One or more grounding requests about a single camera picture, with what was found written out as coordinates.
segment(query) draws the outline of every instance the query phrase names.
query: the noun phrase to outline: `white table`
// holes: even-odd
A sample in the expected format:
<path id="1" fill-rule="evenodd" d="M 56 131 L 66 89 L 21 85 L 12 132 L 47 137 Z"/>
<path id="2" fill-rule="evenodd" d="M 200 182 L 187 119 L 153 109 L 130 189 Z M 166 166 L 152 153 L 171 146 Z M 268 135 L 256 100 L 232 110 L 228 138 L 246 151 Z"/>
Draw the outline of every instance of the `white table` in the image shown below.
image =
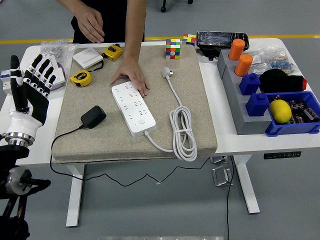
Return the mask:
<path id="1" fill-rule="evenodd" d="M 249 43 L 250 51 L 258 49 L 263 45 L 277 45 L 278 47 L 285 48 L 284 43 L 277 38 L 250 39 Z M 142 44 L 144 46 L 165 45 L 165 42 L 143 42 Z M 99 45 L 85 44 L 81 45 L 81 47 L 107 47 L 109 45 L 110 43 L 102 43 Z M 28 66 L 30 61 L 36 57 L 39 52 L 40 46 L 29 47 L 23 56 L 21 67 L 23 65 Z M 289 61 L 295 64 L 288 51 L 287 55 Z M 267 137 L 265 134 L 237 135 L 224 85 L 218 72 L 217 61 L 209 61 L 207 57 L 200 53 L 198 54 L 198 59 L 218 143 L 215 156 L 234 157 L 248 212 L 250 214 L 259 213 L 259 206 L 246 167 L 246 163 L 250 157 L 253 154 L 291 152 L 302 149 L 320 148 L 320 134 L 301 133 L 279 135 L 277 137 Z M 62 86 L 50 94 L 48 98 L 49 108 L 45 125 L 38 130 L 36 141 L 29 148 L 29 157 L 18 159 L 17 165 L 25 167 L 48 166 L 50 162 L 51 144 L 55 136 L 65 90 L 66 87 Z M 12 96 L 8 95 L 0 111 L 1 133 L 6 132 L 10 124 L 8 112 L 11 102 Z M 83 176 L 84 164 L 69 165 L 68 168 L 75 176 Z M 82 181 L 73 179 L 66 224 L 67 227 L 78 225 L 81 189 Z"/>

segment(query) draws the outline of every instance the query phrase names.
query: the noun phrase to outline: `beige felt mat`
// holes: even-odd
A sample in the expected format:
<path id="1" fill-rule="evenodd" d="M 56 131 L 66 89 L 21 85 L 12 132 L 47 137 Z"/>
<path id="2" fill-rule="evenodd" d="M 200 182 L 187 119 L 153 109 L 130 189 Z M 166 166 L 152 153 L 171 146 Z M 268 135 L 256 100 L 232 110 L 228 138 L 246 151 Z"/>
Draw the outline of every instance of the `beige felt mat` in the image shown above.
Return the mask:
<path id="1" fill-rule="evenodd" d="M 95 48 L 100 54 L 103 48 Z M 93 106 L 100 106 L 106 119 L 93 129 L 80 129 L 62 136 L 55 142 L 52 155 L 59 164 L 89 163 L 116 160 L 144 160 L 175 158 L 155 148 L 146 136 L 132 137 L 127 124 L 112 95 L 110 81 L 123 56 L 115 62 L 104 59 L 104 67 L 92 72 L 92 82 L 77 87 L 68 81 L 55 135 L 72 131 L 82 125 L 81 116 Z M 192 116 L 192 130 L 198 156 L 211 156 L 218 144 L 205 92 L 198 57 L 192 45 L 181 45 L 179 60 L 165 59 L 165 46 L 142 46 L 139 63 L 151 89 L 144 98 L 156 121 L 156 130 L 150 132 L 153 140 L 162 148 L 173 149 L 173 130 L 169 112 L 179 106 L 161 70 L 173 71 L 172 85 L 184 106 Z M 70 74 L 82 70 L 73 61 Z M 115 85 L 128 79 L 120 79 Z"/>

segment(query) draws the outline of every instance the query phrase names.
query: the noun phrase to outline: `black power adapter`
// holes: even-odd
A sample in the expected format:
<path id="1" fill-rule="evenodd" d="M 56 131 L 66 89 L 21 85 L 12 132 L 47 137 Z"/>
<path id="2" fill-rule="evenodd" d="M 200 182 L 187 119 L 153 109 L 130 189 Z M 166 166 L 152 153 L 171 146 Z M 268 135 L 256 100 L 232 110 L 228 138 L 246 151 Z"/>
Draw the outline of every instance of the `black power adapter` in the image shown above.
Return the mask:
<path id="1" fill-rule="evenodd" d="M 97 105 L 94 106 L 81 116 L 83 128 L 93 129 L 95 126 L 101 123 L 102 120 L 106 118 L 106 116 L 106 113 L 101 107 Z"/>

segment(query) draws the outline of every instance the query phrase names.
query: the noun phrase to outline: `human hand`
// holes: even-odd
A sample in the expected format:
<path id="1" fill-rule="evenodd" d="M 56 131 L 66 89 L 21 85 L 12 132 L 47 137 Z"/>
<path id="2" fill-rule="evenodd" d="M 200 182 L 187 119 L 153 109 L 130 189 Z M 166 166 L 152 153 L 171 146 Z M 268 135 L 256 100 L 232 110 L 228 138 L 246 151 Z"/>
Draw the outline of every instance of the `human hand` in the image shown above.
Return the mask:
<path id="1" fill-rule="evenodd" d="M 124 58 L 122 64 L 113 75 L 111 84 L 114 84 L 124 75 L 127 75 L 130 78 L 143 98 L 147 96 L 147 89 L 149 90 L 150 86 L 137 60 L 134 58 Z"/>
<path id="2" fill-rule="evenodd" d="M 100 12 L 87 5 L 81 5 L 77 8 L 74 16 L 81 32 L 87 39 L 98 44 L 104 41 L 105 33 L 102 30 L 104 22 Z"/>

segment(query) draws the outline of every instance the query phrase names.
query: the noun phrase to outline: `yellow tape measure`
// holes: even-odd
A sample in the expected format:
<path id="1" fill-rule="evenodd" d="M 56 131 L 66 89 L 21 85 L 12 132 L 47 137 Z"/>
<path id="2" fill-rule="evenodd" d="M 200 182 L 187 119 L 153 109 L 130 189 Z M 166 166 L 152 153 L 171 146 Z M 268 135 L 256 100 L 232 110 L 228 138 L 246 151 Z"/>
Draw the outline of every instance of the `yellow tape measure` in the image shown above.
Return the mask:
<path id="1" fill-rule="evenodd" d="M 69 78 L 74 85 L 78 87 L 85 87 L 92 81 L 90 72 L 86 70 L 78 71 L 76 74 Z"/>
<path id="2" fill-rule="evenodd" d="M 113 44 L 105 48 L 104 54 L 102 56 L 114 62 L 122 55 L 122 53 L 123 50 L 121 49 L 120 45 Z"/>

